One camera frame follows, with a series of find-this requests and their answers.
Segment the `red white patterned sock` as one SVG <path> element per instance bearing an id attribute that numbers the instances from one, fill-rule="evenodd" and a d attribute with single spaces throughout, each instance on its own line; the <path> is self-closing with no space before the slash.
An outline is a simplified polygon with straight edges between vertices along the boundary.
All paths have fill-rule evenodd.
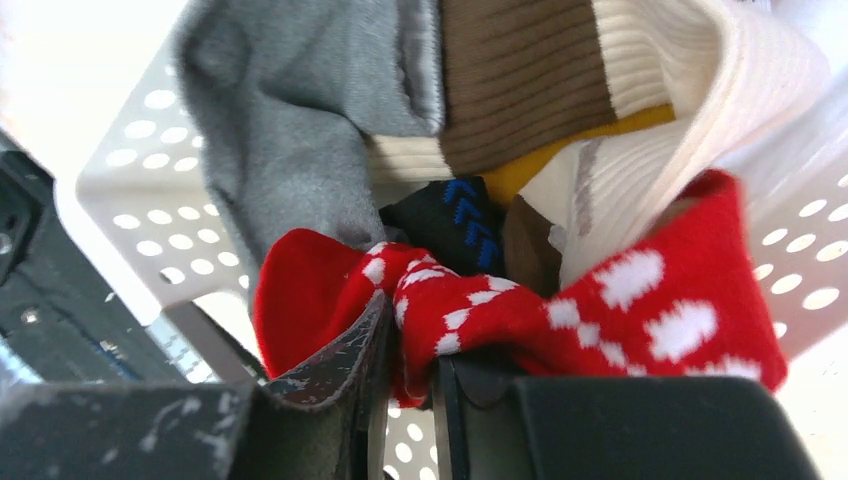
<path id="1" fill-rule="evenodd" d="M 788 363 L 744 244 L 738 183 L 710 169 L 684 197 L 687 210 L 550 298 L 463 277 L 421 248 L 361 252 L 293 230 L 260 270 L 263 363 L 279 376 L 328 357 L 384 294 L 401 340 L 392 397 L 405 408 L 424 402 L 437 357 L 490 346 L 534 375 L 730 375 L 776 390 Z"/>

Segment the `grey sock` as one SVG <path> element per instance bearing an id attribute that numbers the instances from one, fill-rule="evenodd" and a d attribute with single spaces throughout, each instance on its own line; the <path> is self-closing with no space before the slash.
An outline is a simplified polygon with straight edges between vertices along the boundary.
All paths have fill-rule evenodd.
<path id="1" fill-rule="evenodd" d="M 295 228 L 383 241 L 367 137 L 445 123 L 436 1 L 193 1 L 174 59 L 205 188 L 250 281 Z"/>

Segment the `mustard striped sock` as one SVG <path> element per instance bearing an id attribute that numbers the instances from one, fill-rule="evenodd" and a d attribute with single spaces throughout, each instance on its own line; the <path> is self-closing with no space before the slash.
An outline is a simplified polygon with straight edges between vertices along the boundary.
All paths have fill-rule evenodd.
<path id="1" fill-rule="evenodd" d="M 569 161 L 590 140 L 622 135 L 666 124 L 676 118 L 670 104 L 648 107 L 611 123 L 568 135 L 482 173 L 490 198 L 506 209 L 513 198 L 549 163 L 566 151 Z"/>

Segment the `black blue sock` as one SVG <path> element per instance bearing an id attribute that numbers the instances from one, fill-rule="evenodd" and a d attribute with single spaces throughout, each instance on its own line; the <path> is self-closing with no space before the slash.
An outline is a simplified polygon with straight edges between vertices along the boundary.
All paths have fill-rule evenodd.
<path id="1" fill-rule="evenodd" d="M 480 176 L 430 182 L 379 213 L 408 244 L 460 275 L 505 275 L 503 215 Z"/>

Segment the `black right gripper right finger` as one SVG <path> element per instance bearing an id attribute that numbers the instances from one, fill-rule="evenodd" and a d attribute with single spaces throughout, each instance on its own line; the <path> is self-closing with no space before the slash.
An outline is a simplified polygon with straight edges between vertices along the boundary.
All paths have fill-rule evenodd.
<path id="1" fill-rule="evenodd" d="M 498 355 L 439 359 L 444 479 L 815 479 L 784 410 L 738 377 L 531 376 Z"/>

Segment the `beige brown sock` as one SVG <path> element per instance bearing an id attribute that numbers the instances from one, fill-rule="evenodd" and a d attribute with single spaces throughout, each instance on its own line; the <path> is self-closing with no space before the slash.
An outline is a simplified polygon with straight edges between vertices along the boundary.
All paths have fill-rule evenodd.
<path id="1" fill-rule="evenodd" d="M 380 183 L 479 175 L 571 134 L 670 104 L 676 118 L 590 140 L 506 208 L 505 272 L 548 297 L 669 219 L 722 155 L 812 105 L 821 50 L 747 1 L 445 1 L 447 123 L 373 136 Z"/>

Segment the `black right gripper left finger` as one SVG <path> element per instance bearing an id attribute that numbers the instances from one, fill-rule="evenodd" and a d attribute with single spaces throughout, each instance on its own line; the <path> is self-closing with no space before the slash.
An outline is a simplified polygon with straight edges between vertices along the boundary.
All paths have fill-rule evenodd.
<path id="1" fill-rule="evenodd" d="M 5 479 L 380 479 L 388 302 L 285 375 L 1 385 Z"/>

